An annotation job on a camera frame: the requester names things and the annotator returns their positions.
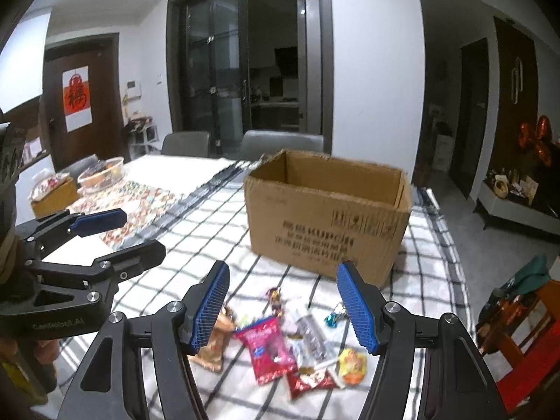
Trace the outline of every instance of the green cloth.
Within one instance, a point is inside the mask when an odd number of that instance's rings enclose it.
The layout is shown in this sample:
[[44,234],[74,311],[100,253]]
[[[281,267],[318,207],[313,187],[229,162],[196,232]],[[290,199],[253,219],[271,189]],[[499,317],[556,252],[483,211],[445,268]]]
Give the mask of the green cloth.
[[540,289],[551,280],[547,269],[547,255],[540,254],[521,268],[501,289],[516,297]]

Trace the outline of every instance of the pink candy wrapper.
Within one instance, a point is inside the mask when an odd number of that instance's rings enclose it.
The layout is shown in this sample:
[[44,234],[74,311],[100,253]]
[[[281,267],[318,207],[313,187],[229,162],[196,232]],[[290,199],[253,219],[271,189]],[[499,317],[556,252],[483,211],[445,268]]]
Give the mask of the pink candy wrapper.
[[254,322],[236,331],[233,336],[248,347],[257,384],[267,384],[298,370],[296,359],[284,342],[275,316]]

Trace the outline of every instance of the red snack bag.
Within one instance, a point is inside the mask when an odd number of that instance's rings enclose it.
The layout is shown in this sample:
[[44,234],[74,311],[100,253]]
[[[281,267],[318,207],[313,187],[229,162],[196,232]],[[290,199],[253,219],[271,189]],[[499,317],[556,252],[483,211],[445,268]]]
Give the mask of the red snack bag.
[[276,316],[254,322],[236,331],[233,336],[248,347],[257,384],[267,384],[298,370],[296,359],[284,342]]
[[292,401],[301,395],[315,389],[336,389],[338,385],[334,382],[327,370],[315,371],[313,374],[292,373],[287,374],[289,397]]

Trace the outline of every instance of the open cardboard box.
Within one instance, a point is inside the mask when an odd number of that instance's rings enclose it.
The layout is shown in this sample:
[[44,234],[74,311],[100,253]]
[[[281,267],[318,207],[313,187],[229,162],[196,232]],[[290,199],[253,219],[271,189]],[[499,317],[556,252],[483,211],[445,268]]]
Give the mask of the open cardboard box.
[[331,278],[352,260],[379,287],[412,207],[402,170],[289,150],[247,175],[245,201],[253,252]]

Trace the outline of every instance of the plastic container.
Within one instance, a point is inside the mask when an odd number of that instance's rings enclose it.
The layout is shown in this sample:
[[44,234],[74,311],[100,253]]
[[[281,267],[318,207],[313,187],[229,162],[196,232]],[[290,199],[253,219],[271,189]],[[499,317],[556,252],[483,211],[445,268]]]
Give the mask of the plastic container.
[[114,185],[122,179],[124,176],[124,158],[122,156],[110,158],[104,162],[106,163],[106,168],[101,172],[90,174],[88,169],[79,175],[78,183],[83,193],[96,193]]

